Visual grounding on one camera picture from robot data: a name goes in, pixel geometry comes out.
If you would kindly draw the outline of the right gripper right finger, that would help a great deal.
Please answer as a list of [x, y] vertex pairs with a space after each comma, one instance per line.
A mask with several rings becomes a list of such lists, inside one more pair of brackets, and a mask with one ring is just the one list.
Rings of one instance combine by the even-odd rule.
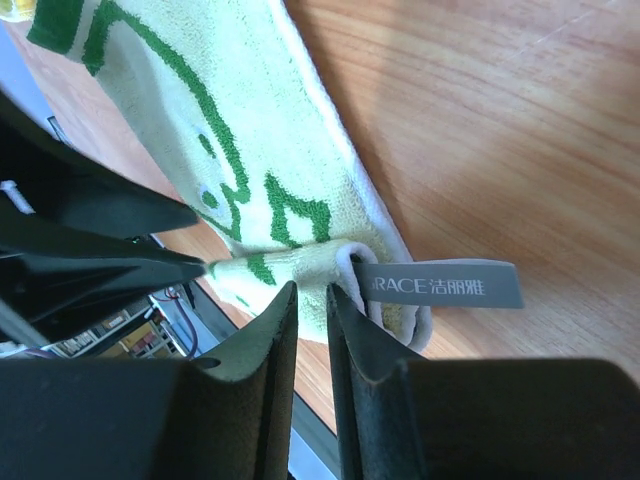
[[597, 359], [429, 360], [327, 290], [346, 479], [635, 479], [639, 389]]

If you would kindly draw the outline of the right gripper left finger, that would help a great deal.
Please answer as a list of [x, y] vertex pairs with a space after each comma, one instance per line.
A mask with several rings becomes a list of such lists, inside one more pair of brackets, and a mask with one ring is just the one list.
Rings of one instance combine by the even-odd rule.
[[284, 479], [297, 289], [187, 361], [5, 360], [5, 479]]

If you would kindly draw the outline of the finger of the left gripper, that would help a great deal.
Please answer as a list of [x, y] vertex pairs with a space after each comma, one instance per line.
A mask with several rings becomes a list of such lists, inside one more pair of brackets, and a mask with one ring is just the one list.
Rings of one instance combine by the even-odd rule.
[[186, 205], [55, 139], [6, 95], [1, 96], [1, 191], [25, 214], [114, 238], [197, 223]]
[[198, 258], [102, 239], [85, 246], [1, 240], [1, 340], [70, 339], [141, 298], [205, 273]]

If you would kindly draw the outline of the green patterned towel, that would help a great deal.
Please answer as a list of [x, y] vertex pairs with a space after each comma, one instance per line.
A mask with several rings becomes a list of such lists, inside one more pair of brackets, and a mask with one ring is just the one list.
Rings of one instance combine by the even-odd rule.
[[223, 301], [259, 314], [294, 282], [325, 342], [337, 284], [414, 351], [433, 307], [522, 306], [510, 263], [411, 258], [282, 2], [40, 1], [28, 39], [86, 68], [225, 242]]

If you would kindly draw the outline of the background storage shelf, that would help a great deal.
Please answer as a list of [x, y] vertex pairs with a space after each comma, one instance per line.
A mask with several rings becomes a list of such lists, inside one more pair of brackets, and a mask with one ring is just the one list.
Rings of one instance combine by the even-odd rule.
[[195, 305], [191, 288], [182, 284], [154, 292], [76, 336], [46, 346], [60, 358], [111, 357], [193, 359], [199, 338], [188, 312]]

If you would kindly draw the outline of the yellow green towel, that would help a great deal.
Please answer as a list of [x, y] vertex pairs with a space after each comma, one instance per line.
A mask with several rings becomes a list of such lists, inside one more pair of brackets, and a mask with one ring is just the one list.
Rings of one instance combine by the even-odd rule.
[[9, 23], [32, 20], [37, 0], [0, 0], [0, 19]]

